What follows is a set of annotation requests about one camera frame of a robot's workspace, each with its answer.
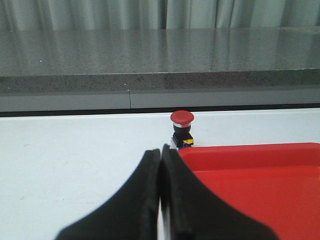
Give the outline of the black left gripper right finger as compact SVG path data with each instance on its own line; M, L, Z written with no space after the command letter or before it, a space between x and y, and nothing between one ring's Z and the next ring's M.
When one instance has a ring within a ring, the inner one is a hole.
M160 164L160 197L167 240L276 240L267 225L243 214L210 191L184 163L178 151L164 145Z

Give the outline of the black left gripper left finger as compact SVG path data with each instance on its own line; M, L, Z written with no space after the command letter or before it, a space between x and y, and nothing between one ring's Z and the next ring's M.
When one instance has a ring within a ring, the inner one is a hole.
M156 240L159 149L147 150L123 186L103 205L62 229L58 240Z

